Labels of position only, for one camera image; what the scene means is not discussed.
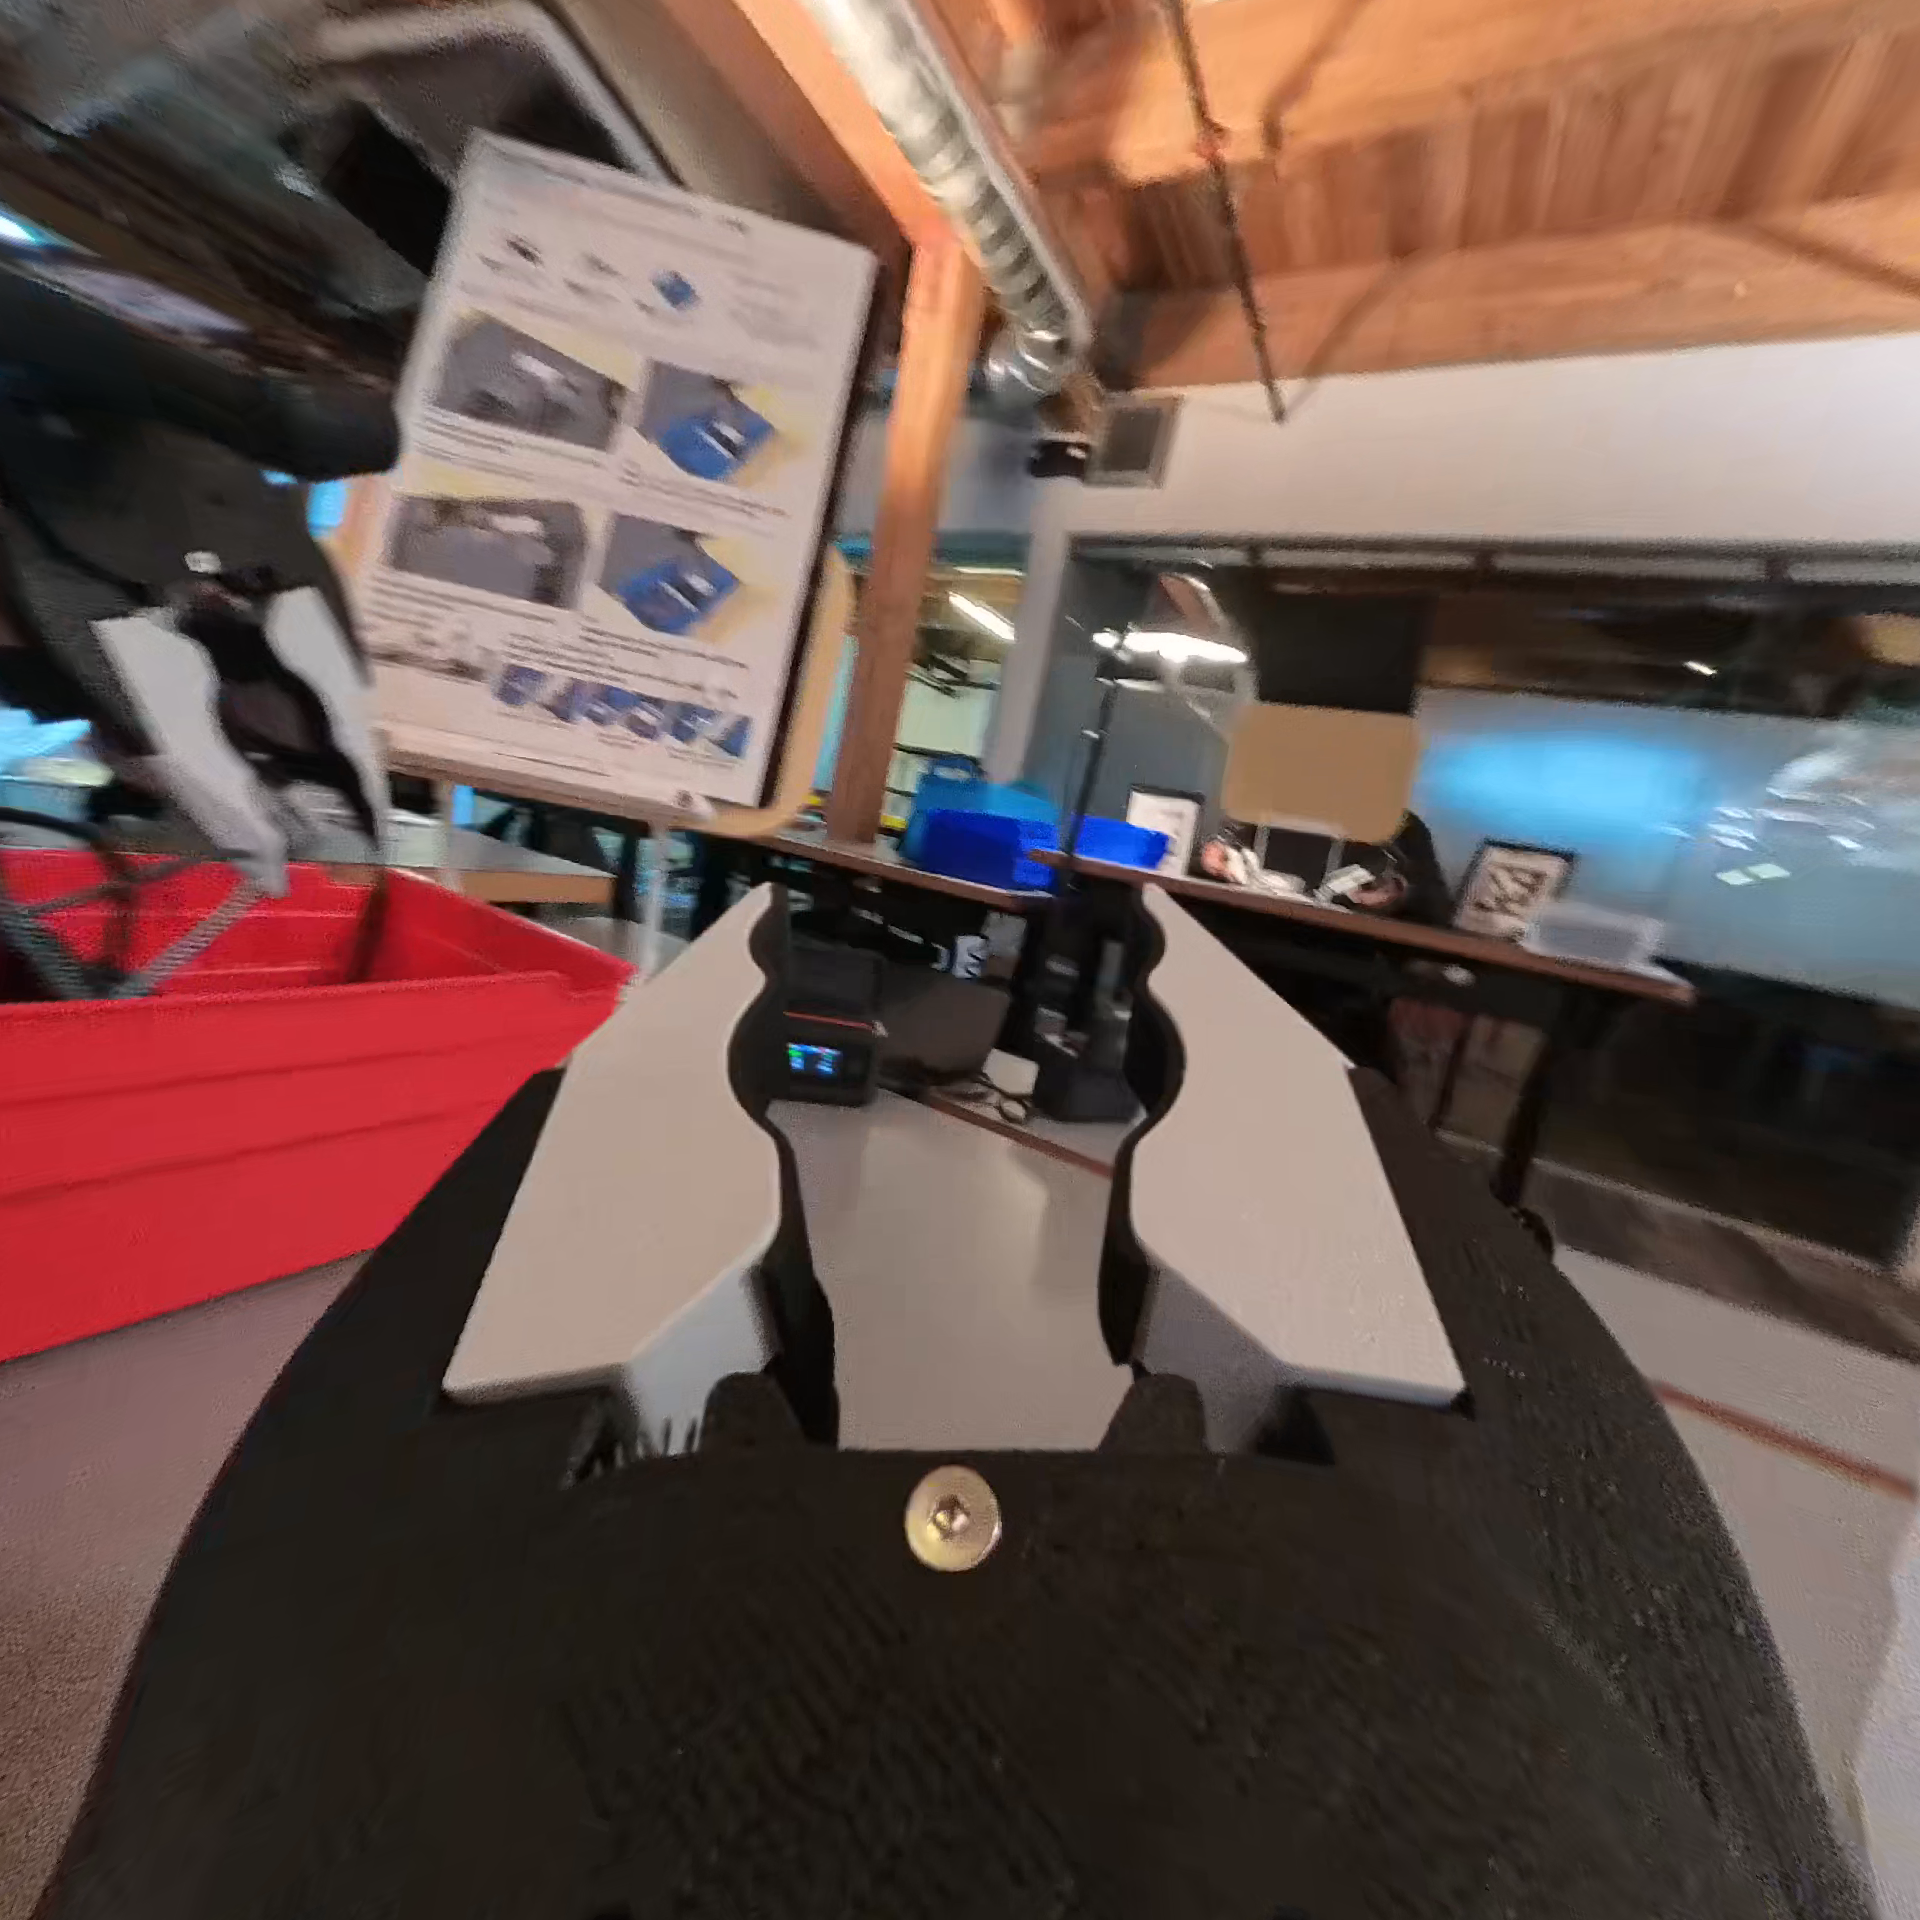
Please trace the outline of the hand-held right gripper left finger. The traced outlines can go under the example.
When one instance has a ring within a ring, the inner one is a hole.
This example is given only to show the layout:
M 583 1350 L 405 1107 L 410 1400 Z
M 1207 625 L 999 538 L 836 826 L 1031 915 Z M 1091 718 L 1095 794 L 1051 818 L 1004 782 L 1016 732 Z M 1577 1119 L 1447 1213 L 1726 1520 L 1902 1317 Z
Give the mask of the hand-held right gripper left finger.
M 791 911 L 760 884 L 632 989 L 559 1082 L 444 1371 L 455 1404 L 589 1392 L 626 1455 L 689 1455 L 712 1390 L 839 1442 L 836 1330 L 770 1119 Z

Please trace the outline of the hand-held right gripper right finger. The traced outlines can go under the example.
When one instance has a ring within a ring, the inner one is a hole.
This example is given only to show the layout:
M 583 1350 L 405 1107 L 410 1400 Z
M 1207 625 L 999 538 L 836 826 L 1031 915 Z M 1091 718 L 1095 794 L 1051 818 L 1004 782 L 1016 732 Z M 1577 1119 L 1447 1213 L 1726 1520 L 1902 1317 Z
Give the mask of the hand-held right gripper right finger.
M 1309 1392 L 1460 1413 L 1357 1070 L 1161 884 L 1141 909 L 1132 1034 L 1161 1078 L 1113 1169 L 1117 1360 L 1189 1383 L 1217 1455 L 1259 1452 Z

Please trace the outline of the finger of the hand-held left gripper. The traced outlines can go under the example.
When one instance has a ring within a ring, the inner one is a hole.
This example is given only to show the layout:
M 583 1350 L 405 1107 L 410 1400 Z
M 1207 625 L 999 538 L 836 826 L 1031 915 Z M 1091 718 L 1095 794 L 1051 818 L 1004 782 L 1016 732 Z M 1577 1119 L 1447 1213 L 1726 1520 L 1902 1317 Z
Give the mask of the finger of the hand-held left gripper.
M 387 759 L 353 627 L 320 588 L 290 588 L 268 603 L 266 644 L 301 714 L 298 745 L 284 750 L 288 768 L 301 785 L 339 799 L 366 843 L 384 843 Z
M 92 627 L 157 777 L 206 852 L 237 869 L 258 894 L 290 888 L 286 835 L 268 793 L 220 717 L 220 674 L 206 649 L 173 615 L 134 612 Z

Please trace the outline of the red plastic bin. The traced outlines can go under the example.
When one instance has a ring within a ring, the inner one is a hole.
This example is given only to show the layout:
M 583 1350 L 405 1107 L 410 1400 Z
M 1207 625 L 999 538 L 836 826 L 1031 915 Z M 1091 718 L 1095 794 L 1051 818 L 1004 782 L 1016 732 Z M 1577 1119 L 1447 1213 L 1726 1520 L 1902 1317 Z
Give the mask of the red plastic bin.
M 409 874 L 7 849 L 2 1357 L 37 1357 L 373 1251 L 632 968 Z

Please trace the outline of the black device with display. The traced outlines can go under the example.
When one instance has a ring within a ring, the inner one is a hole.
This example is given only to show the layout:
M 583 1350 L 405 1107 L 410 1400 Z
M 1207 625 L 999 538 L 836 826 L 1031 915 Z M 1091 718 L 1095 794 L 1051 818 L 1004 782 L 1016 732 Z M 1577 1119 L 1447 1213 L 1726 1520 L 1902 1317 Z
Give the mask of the black device with display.
M 794 940 L 781 959 L 767 1065 L 775 1101 L 865 1108 L 880 1082 L 882 957 Z

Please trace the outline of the small black box device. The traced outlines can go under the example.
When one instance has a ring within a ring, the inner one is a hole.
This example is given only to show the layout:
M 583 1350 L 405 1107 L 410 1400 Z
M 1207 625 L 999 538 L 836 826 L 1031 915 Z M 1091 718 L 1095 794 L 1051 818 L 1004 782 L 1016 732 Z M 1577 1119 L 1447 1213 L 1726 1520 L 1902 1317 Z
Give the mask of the small black box device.
M 1053 955 L 1042 965 L 1031 1033 L 1036 1068 L 1031 1110 L 1058 1125 L 1130 1123 L 1141 1113 L 1129 1076 L 1135 999 L 1099 973 L 1080 1008 L 1085 1018 L 1072 1025 L 1083 984 L 1071 957 Z

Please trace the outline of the wooden table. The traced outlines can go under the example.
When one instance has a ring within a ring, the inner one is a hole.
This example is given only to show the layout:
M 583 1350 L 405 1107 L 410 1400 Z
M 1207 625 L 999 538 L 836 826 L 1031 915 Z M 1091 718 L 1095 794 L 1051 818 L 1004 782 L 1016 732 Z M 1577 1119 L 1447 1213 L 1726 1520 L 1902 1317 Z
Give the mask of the wooden table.
M 1552 1095 L 1572 1058 L 1599 1045 L 1631 1007 L 1671 1012 L 1697 1007 L 1693 982 L 1655 965 L 1561 959 L 1487 935 L 1358 915 L 1219 881 L 1156 877 L 1058 850 L 1041 852 L 1038 863 L 1061 879 L 1063 890 L 1092 894 L 1101 906 L 1158 888 L 1275 989 L 1307 982 L 1371 1004 L 1410 1000 L 1534 1033 L 1539 1051 L 1515 1095 L 1492 1174 L 1497 1199 L 1513 1210 L 1524 1208 Z
M 804 936 L 842 946 L 914 951 L 954 960 L 959 945 L 981 938 L 1020 959 L 1027 936 L 1051 912 L 1047 892 L 932 874 L 901 860 L 890 847 L 781 829 L 757 837 L 703 838 L 703 887 L 695 925 L 721 912 L 721 888 L 770 884 L 785 892 Z

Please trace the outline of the fiducial marker sign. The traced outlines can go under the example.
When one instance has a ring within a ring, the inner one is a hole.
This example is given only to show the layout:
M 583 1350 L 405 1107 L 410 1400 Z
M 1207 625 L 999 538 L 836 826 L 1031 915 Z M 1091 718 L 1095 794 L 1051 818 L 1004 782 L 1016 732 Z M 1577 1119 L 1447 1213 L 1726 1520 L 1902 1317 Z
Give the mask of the fiducial marker sign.
M 1567 849 L 1485 838 L 1455 894 L 1452 928 L 1517 945 L 1561 903 L 1577 869 L 1578 855 Z
M 1200 793 L 1158 785 L 1135 785 L 1126 794 L 1124 821 L 1164 838 L 1156 873 L 1186 879 L 1207 838 L 1207 799 Z

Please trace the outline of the clear plastic container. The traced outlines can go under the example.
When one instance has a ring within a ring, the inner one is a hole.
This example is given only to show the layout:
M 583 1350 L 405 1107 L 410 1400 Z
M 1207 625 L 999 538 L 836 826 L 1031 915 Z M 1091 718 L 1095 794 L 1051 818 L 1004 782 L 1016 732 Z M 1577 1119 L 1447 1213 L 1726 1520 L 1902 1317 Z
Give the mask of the clear plastic container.
M 1658 965 L 1665 936 L 1660 918 L 1555 900 L 1528 925 L 1523 945 L 1562 962 L 1643 973 Z

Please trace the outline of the blue plastic basket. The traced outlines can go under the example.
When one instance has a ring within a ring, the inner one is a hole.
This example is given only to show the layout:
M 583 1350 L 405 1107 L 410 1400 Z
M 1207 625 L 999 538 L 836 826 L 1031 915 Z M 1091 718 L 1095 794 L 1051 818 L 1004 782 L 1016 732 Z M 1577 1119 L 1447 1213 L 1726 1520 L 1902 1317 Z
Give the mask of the blue plastic basket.
M 941 761 L 925 768 L 914 791 L 899 858 L 950 881 L 1042 894 L 1054 883 L 1042 855 L 1058 847 L 1061 814 L 1047 793 Z

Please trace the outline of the black metal rod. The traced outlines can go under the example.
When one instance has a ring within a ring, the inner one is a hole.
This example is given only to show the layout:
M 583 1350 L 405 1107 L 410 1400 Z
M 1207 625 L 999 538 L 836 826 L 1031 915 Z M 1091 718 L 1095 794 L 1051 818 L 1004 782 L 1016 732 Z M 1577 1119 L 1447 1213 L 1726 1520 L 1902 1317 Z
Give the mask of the black metal rod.
M 1234 290 L 1240 318 L 1247 326 L 1261 394 L 1273 424 L 1284 426 L 1288 422 L 1284 379 L 1277 364 L 1271 326 L 1256 289 L 1252 258 L 1247 249 L 1247 235 L 1237 200 L 1237 181 L 1230 167 L 1230 139 L 1224 125 L 1215 117 L 1213 110 L 1189 5 L 1161 3 L 1161 11 L 1193 123 L 1194 152 L 1210 186 L 1213 215 L 1219 227 L 1221 246 L 1229 262 L 1230 287 Z

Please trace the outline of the wooden post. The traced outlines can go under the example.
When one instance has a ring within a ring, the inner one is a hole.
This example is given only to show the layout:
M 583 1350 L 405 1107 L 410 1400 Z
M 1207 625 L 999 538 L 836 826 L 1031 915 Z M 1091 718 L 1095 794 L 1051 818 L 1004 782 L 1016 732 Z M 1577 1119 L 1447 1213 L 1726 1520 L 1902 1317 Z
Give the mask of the wooden post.
M 985 303 L 985 279 L 956 237 L 916 244 L 882 436 L 871 569 L 825 812 L 836 843 L 868 847 L 882 822 Z

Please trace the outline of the black wall monitor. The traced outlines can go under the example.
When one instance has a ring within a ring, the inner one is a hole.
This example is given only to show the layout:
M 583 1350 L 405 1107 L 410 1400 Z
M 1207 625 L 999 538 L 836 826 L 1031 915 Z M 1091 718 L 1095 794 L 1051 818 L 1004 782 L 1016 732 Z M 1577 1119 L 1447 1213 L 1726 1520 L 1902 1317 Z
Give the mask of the black wall monitor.
M 1410 717 L 1431 627 L 1429 597 L 1261 595 L 1247 617 L 1256 699 L 1275 709 Z

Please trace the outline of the wall vent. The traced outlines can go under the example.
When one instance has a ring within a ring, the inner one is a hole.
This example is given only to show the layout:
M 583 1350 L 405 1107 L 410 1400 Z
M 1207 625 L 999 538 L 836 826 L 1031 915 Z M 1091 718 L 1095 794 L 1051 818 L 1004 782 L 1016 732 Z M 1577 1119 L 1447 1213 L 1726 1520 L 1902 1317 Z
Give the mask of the wall vent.
M 1182 409 L 1178 394 L 1110 397 L 1091 438 L 1085 484 L 1106 491 L 1161 488 Z

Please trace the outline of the silver ventilation duct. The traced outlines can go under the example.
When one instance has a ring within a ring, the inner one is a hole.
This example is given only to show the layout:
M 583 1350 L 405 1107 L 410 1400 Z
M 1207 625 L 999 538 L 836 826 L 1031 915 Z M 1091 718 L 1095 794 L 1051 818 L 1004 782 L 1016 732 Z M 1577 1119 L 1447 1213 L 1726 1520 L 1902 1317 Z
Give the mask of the silver ventilation duct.
M 832 56 L 973 252 L 1000 320 L 982 361 L 1003 406 L 1056 401 L 1095 342 L 1089 294 L 1051 237 L 1012 147 L 932 18 L 906 3 L 808 3 Z

